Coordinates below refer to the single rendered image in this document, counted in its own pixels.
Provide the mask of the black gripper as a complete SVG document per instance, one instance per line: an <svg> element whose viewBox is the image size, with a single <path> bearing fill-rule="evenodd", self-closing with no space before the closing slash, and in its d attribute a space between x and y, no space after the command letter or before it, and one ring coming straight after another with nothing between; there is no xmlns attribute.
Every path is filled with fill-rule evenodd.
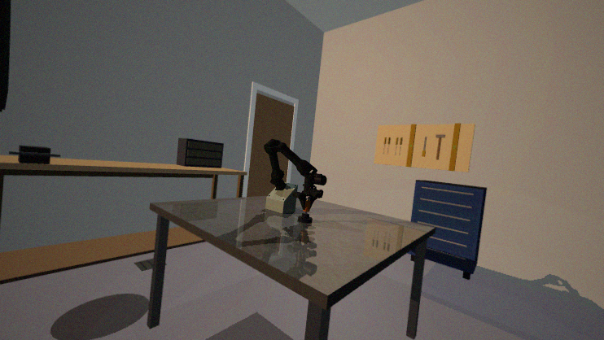
<svg viewBox="0 0 604 340"><path fill-rule="evenodd" d="M307 199L309 201L311 201L310 208L313 205L313 202L317 199L317 198L314 198L311 194L308 194L309 188L311 186L315 187L314 184L304 183L303 184L304 191L302 191L302 193L301 192L294 192L293 195L292 195L292 197L298 198L300 200L300 203L301 203L301 206L302 206L303 210L305 208L305 201ZM308 197L308 198L306 198L306 197Z"/></svg>

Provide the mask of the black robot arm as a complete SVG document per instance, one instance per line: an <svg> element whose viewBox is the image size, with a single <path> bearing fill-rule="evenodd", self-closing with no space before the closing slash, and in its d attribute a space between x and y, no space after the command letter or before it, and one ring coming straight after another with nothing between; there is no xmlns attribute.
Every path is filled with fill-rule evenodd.
<svg viewBox="0 0 604 340"><path fill-rule="evenodd" d="M277 152L281 152L296 166L297 171L305 177L304 183L316 185L326 184L326 176L317 174L317 169L312 164L306 160L302 160L291 149L289 149L284 142L271 139L264 145L264 148L265 152L269 154L269 159L273 170L271 173L270 183L276 186L275 190L284 190L287 185L283 181L284 171L279 167ZM323 195L323 190L317 190L316 186L314 188L311 186L308 194L311 194L314 198L320 198Z"/></svg>

